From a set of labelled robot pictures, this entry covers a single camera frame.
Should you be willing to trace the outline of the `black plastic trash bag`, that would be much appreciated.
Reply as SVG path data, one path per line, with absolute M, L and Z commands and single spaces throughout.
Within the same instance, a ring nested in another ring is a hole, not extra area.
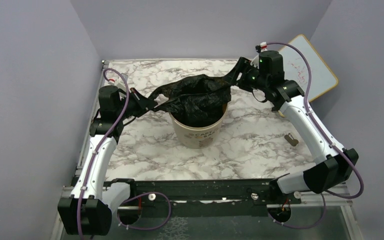
M 170 113 L 178 122 L 194 128 L 207 127 L 220 120 L 224 107 L 232 99 L 228 82 L 205 74 L 161 85 L 148 98 L 155 100 L 159 95 L 168 100 L 158 105 L 155 112 Z

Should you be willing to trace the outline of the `beige round trash bin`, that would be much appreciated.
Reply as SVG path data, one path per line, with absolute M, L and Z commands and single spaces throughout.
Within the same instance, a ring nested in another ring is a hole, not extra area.
M 223 120 L 228 111 L 227 103 L 222 106 L 222 110 L 223 115 L 221 118 L 217 122 L 205 127 L 187 126 L 175 119 L 170 113 L 169 116 L 177 139 L 190 149 L 202 149 L 210 146 L 220 133 Z

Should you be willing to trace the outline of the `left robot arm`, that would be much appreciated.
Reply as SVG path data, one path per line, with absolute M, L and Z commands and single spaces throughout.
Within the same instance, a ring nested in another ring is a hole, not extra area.
M 113 85 L 99 89 L 98 103 L 89 127 L 83 170 L 70 195 L 62 197 L 57 205 L 66 233 L 80 237 L 107 235 L 118 205 L 129 206 L 137 200 L 133 179 L 117 180 L 104 190 L 105 176 L 125 127 L 123 120 L 141 117 L 157 106 L 135 88 L 125 91 Z

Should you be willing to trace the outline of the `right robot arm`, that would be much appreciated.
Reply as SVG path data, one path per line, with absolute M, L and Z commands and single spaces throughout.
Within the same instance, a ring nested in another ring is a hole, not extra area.
M 292 123 L 313 157 L 313 167 L 270 181 L 268 196 L 272 202 L 280 204 L 294 192 L 320 194 L 349 179 L 359 158 L 357 151 L 337 141 L 310 108 L 300 85 L 285 79 L 283 57 L 278 51 L 260 52 L 257 66 L 240 57 L 224 80 L 247 92 L 263 91 L 264 100 Z

